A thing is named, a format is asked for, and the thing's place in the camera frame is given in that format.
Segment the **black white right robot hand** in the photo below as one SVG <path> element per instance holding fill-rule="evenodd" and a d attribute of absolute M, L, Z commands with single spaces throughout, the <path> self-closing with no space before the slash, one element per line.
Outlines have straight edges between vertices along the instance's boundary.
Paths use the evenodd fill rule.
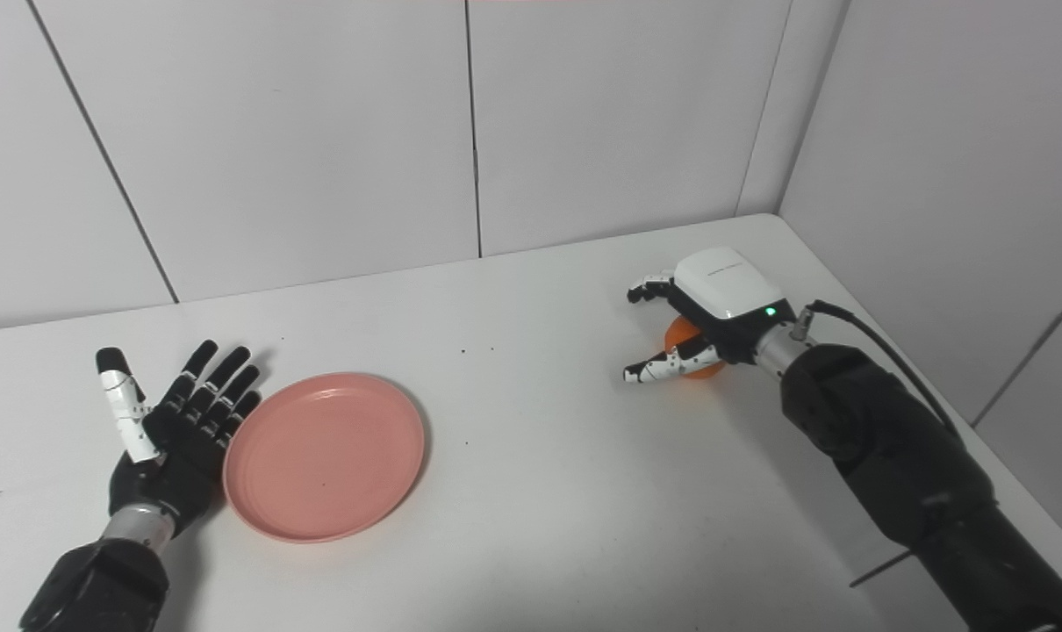
<path fill-rule="evenodd" d="M 628 288 L 632 304 L 664 298 L 696 328 L 686 340 L 622 371 L 626 383 L 750 364 L 781 379 L 807 344 L 792 339 L 796 313 L 780 287 L 734 247 L 709 247 Z"/>

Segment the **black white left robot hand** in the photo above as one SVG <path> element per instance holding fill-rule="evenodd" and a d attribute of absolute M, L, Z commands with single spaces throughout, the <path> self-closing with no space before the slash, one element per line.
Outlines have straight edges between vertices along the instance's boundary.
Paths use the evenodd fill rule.
<path fill-rule="evenodd" d="M 261 369 L 251 363 L 250 349 L 235 348 L 207 371 L 218 351 L 215 341 L 202 341 L 140 419 L 155 457 L 135 461 L 123 452 L 112 472 L 110 516 L 151 506 L 171 519 L 178 537 L 209 511 L 233 437 L 262 403 L 253 388 Z"/>

